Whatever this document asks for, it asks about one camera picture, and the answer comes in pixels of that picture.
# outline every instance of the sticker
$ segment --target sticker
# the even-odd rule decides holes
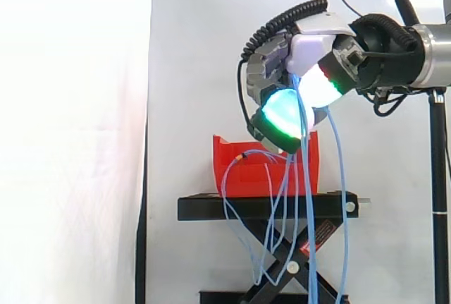
[[[337,231],[338,227],[336,227],[331,221],[325,220],[320,226],[318,226],[315,230],[315,245],[316,251],[319,250],[321,246]],[[305,242],[301,248],[301,253],[306,255],[307,257],[310,255],[310,245],[309,241]]]

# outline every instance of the black table top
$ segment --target black table top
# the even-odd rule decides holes
[[[354,193],[347,193],[347,203],[352,203],[347,215],[349,218],[359,216],[359,201]],[[268,219],[271,215],[269,197],[229,198],[229,202],[243,219]],[[313,196],[315,218],[342,218],[341,192],[323,193]],[[298,197],[299,217],[306,218],[306,198]],[[294,218],[295,197],[287,197],[287,218]],[[231,219],[235,216],[229,211]],[[276,219],[283,218],[283,197],[276,211]],[[198,194],[178,199],[179,221],[217,221],[225,220],[223,198],[217,194]]]

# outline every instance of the red storage bin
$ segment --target red storage bin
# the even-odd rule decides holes
[[[221,194],[221,183],[228,165],[232,160],[247,150],[265,150],[260,142],[226,142],[220,136],[213,137],[213,164],[216,187]],[[299,169],[299,194],[305,195],[304,171],[300,151],[297,153]],[[269,161],[262,154],[252,154],[238,162],[228,174],[227,197],[266,197],[269,196],[268,178],[264,164],[268,165],[271,175],[273,194],[277,195],[285,172],[285,161],[277,159],[277,163]],[[319,179],[319,142],[318,134],[311,133],[309,141],[309,173],[312,194],[318,192]],[[290,169],[288,195],[295,195],[295,171]]]

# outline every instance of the white backdrop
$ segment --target white backdrop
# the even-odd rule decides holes
[[[306,0],[154,0],[150,51],[148,303],[195,304],[199,290],[245,290],[249,258],[225,223],[180,223],[177,198],[214,189],[211,136],[248,140],[235,70],[252,33]],[[355,17],[339,0],[330,10]],[[391,0],[349,0],[362,13],[398,18]],[[424,23],[443,21],[442,0],[413,0]],[[433,300],[428,102],[409,98],[376,117],[363,98],[333,105],[349,189],[372,205],[350,226],[347,292],[353,303]],[[321,182],[340,187],[330,127],[323,122]],[[342,231],[319,253],[319,270],[340,283]]]
[[[0,303],[134,303],[150,0],[0,11]]]

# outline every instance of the black scissor lift table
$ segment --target black scissor lift table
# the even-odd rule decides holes
[[[231,198],[232,206],[241,216],[245,226],[252,235],[263,245],[271,215],[271,201],[269,197],[256,198]],[[306,200],[300,196],[299,217],[306,217]],[[294,218],[295,197],[288,197],[287,218]],[[318,250],[342,225],[341,192],[319,194],[314,196],[315,212],[315,236],[316,249]],[[347,193],[347,216],[357,218],[359,216],[359,201],[354,193]],[[276,219],[283,218],[282,207],[276,212]],[[199,194],[178,200],[179,221],[220,221],[226,220],[223,210],[223,200],[217,194]],[[276,249],[273,256],[276,261],[267,269],[268,274],[274,279],[282,270],[290,252],[291,242],[287,238]],[[307,228],[300,231],[297,236],[295,253],[292,256],[291,265],[295,266],[285,271],[277,286],[271,284],[263,277],[259,286],[251,287],[246,293],[200,291],[199,304],[307,304],[307,294],[280,294],[285,286],[292,280],[304,288],[309,288],[309,244]],[[320,304],[335,304],[338,292],[319,274],[318,276],[318,300]],[[349,303],[348,297],[343,296],[342,303]]]

